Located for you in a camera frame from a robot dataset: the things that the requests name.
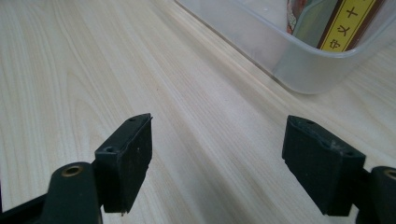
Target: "black plastic mount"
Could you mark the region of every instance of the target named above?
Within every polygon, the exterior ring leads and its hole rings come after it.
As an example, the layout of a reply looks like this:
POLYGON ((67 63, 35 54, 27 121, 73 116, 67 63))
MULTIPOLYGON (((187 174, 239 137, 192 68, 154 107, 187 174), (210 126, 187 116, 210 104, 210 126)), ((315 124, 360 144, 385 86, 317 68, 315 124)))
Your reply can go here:
POLYGON ((152 157, 151 115, 127 119, 95 151, 95 161, 56 170, 47 194, 0 214, 0 223, 102 223, 129 212, 152 157))
POLYGON ((363 169, 365 155, 309 119, 288 117, 282 158, 322 214, 396 223, 396 170, 363 169))

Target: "light wood grain surface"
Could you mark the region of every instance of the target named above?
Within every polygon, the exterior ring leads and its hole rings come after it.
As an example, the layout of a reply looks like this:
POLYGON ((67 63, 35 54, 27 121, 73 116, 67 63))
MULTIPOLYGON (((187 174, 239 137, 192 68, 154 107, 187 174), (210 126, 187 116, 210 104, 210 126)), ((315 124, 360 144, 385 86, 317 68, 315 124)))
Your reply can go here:
POLYGON ((3 206, 151 113, 130 214, 105 223, 353 223, 325 217, 281 159, 287 115, 396 165, 396 44, 319 95, 282 88, 171 0, 0 0, 3 206))

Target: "plastic container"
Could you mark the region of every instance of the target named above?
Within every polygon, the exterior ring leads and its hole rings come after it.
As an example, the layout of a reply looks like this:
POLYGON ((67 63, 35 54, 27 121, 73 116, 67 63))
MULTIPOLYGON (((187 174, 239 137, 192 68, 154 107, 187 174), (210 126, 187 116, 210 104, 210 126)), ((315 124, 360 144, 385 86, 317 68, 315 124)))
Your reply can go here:
POLYGON ((334 53, 286 32, 287 0, 177 0, 265 71, 301 93, 329 90, 356 66, 396 41, 396 1, 381 7, 359 45, 334 53))

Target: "plastic bin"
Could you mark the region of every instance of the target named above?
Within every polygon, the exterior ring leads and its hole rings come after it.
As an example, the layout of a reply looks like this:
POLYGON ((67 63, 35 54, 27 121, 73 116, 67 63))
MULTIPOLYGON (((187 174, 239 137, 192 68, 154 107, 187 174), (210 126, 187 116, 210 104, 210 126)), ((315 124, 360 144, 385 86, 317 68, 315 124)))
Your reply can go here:
POLYGON ((287 87, 301 93, 329 90, 360 63, 396 40, 394 0, 381 7, 378 19, 372 22, 375 31, 364 36, 356 48, 341 53, 310 47, 289 35, 287 0, 177 2, 287 87))

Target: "screw hole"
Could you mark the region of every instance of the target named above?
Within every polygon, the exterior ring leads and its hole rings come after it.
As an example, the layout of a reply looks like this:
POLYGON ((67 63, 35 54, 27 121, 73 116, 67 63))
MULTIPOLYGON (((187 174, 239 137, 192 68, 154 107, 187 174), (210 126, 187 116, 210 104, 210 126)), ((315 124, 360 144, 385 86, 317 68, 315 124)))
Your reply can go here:
POLYGON ((73 175, 78 175, 79 173, 82 172, 82 170, 83 170, 82 166, 79 165, 70 166, 62 170, 62 176, 70 177, 73 175))

